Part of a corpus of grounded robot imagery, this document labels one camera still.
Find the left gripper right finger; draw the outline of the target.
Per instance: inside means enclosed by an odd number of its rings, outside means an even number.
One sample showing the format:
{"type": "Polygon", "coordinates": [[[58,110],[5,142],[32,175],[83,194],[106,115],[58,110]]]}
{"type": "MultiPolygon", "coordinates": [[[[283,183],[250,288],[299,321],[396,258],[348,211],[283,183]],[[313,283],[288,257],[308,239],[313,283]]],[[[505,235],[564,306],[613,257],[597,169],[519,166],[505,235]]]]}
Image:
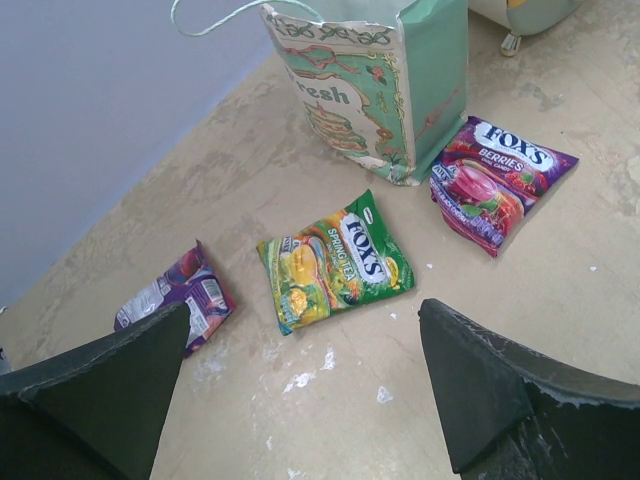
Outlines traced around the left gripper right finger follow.
{"type": "Polygon", "coordinates": [[[463,479],[636,479],[639,388],[503,337],[431,298],[420,335],[463,479]]]}

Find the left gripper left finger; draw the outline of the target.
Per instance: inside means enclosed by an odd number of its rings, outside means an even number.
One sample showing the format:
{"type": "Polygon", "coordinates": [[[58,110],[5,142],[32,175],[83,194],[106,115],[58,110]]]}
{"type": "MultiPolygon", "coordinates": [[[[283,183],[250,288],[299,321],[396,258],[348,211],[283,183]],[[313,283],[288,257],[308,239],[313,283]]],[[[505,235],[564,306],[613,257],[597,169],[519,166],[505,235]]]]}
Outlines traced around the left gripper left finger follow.
{"type": "Polygon", "coordinates": [[[4,479],[147,479],[180,372],[189,308],[1,377],[4,479]]]}

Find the purple Fox's candy bag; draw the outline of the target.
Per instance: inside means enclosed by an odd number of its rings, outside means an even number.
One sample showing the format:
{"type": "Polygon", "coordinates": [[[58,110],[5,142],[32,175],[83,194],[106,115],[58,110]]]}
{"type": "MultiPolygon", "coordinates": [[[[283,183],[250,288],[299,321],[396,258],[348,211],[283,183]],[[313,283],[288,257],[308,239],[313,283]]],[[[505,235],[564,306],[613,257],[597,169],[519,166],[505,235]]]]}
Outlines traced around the purple Fox's candy bag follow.
{"type": "Polygon", "coordinates": [[[578,163],[470,116],[432,164],[431,198],[452,230],[495,258],[529,211],[578,163]]]}

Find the green paper bag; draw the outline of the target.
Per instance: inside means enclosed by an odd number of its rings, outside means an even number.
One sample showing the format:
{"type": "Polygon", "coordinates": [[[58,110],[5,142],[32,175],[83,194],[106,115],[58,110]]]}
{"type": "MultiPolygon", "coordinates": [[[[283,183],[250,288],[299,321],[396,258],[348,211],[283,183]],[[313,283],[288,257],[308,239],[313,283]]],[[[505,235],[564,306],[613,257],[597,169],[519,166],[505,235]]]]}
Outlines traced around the green paper bag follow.
{"type": "Polygon", "coordinates": [[[420,184],[464,122],[464,1],[249,1],[199,32],[178,8],[192,38],[259,9],[311,129],[393,184],[420,184]]]}

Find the white round drawer box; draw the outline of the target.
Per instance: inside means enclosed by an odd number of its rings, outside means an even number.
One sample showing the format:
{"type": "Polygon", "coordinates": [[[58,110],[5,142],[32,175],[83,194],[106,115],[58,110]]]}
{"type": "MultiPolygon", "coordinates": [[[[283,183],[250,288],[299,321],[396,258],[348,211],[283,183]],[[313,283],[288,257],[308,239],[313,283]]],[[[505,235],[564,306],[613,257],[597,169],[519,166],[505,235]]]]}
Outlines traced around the white round drawer box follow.
{"type": "Polygon", "coordinates": [[[577,10],[579,0],[468,0],[468,8],[508,30],[500,45],[505,57],[515,56],[526,36],[544,32],[577,10]]]}

